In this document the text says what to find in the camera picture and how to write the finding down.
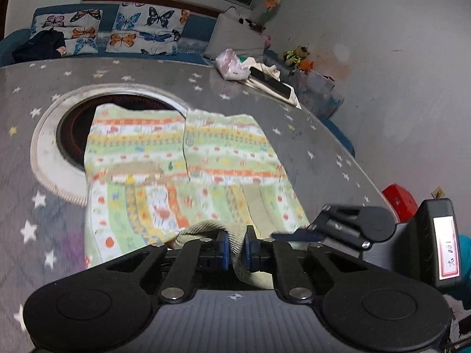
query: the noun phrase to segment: wall socket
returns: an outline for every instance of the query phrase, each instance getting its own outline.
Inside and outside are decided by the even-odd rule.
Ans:
[[[445,192],[442,190],[440,186],[432,191],[432,198],[440,199],[445,197]]]

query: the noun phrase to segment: orange butterfly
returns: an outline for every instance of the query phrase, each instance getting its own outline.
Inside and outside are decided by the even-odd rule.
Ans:
[[[122,46],[124,43],[127,47],[131,47],[134,45],[135,39],[136,34],[112,34],[110,37],[110,45],[116,46],[119,44],[119,46]]]
[[[72,38],[73,39],[77,39],[79,37],[88,37],[88,38],[93,38],[95,37],[95,28],[80,28],[80,29],[77,29],[77,28],[74,28],[74,31],[72,33]]]
[[[183,25],[185,22],[187,22],[189,15],[190,15],[190,11],[186,11],[186,10],[182,9],[181,10],[181,17],[180,17],[180,24]]]

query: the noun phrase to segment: pillow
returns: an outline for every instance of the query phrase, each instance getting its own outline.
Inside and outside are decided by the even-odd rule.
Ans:
[[[173,55],[190,12],[166,6],[123,3],[116,15],[107,53]]]
[[[96,37],[103,11],[87,9],[68,14],[43,14],[34,18],[31,37],[41,30],[54,27],[63,32],[65,56],[98,53]]]
[[[265,37],[248,26],[241,25],[230,14],[221,13],[204,56],[215,60],[226,49],[232,49],[237,55],[253,57],[257,62],[262,62]]]

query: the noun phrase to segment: pink butterfly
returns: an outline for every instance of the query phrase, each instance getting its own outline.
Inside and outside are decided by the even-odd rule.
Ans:
[[[48,19],[42,26],[45,28],[46,26],[55,26],[55,27],[61,27],[65,28],[64,25],[64,16],[48,16]]]

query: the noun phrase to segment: sofa armrest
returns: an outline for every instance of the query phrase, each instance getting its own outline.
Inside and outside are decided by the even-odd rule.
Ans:
[[[6,38],[0,41],[0,67],[13,65],[15,63],[11,53],[18,48],[18,46],[28,41],[29,37],[29,29],[20,29],[10,33]]]

